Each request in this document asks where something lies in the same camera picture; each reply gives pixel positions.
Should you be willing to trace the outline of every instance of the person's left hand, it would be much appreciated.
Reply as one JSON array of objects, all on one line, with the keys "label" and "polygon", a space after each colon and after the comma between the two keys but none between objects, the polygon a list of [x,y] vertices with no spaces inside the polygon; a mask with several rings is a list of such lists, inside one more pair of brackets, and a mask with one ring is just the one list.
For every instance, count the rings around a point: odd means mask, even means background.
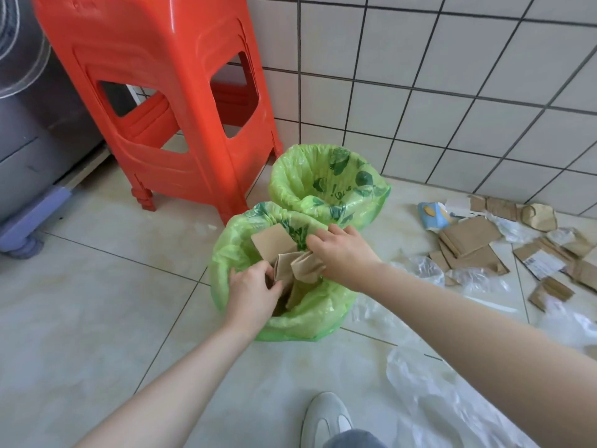
[{"label": "person's left hand", "polygon": [[260,261],[248,269],[236,273],[230,271],[230,295],[226,307],[224,324],[255,338],[282,295],[282,282],[276,282],[271,289],[266,286],[266,275],[273,279],[273,267],[267,261]]}]

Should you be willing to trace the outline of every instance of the trash bin with green liner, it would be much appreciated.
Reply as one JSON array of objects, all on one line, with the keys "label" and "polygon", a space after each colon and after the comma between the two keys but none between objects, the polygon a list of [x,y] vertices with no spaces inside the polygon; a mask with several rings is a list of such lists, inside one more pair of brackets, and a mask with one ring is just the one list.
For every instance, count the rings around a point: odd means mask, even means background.
[{"label": "trash bin with green liner", "polygon": [[269,195],[281,207],[329,225],[369,225],[391,187],[369,162],[331,144],[298,144],[273,164]]},{"label": "trash bin with green liner", "polygon": [[[215,243],[210,263],[211,296],[220,311],[225,310],[228,302],[230,269],[243,271],[261,260],[251,235],[277,223],[284,226],[302,251],[307,249],[307,234],[326,228],[307,215],[282,209],[270,201],[231,218]],[[297,306],[270,318],[257,339],[316,341],[338,329],[356,294],[327,279],[309,288],[312,290],[306,292]]]}]

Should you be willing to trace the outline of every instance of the jeans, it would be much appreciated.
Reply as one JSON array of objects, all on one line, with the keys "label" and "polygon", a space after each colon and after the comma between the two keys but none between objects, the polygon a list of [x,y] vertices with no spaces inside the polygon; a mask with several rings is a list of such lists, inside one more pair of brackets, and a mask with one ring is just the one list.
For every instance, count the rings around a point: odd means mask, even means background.
[{"label": "jeans", "polygon": [[324,448],[387,448],[370,432],[362,429],[351,429],[330,438]]}]

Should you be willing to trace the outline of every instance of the white shoe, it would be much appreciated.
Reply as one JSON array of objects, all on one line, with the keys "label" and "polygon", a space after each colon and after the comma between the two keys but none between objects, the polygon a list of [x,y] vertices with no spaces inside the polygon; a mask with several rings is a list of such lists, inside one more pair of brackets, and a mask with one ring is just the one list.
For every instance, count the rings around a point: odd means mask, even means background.
[{"label": "white shoe", "polygon": [[322,448],[330,438],[352,429],[348,410],[332,392],[318,394],[304,415],[300,448]]}]

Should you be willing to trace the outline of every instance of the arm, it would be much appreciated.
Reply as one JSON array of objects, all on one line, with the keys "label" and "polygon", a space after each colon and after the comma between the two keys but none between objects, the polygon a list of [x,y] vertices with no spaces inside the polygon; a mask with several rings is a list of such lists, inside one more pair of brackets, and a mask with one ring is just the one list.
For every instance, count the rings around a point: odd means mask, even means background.
[{"label": "arm", "polygon": [[307,244],[324,276],[392,311],[539,446],[595,443],[597,362],[382,263],[353,227],[330,225]]},{"label": "arm", "polygon": [[257,336],[280,294],[265,275],[273,269],[261,261],[230,274],[230,297],[222,327],[200,346],[130,398],[89,432],[76,448],[181,447],[236,359]]}]

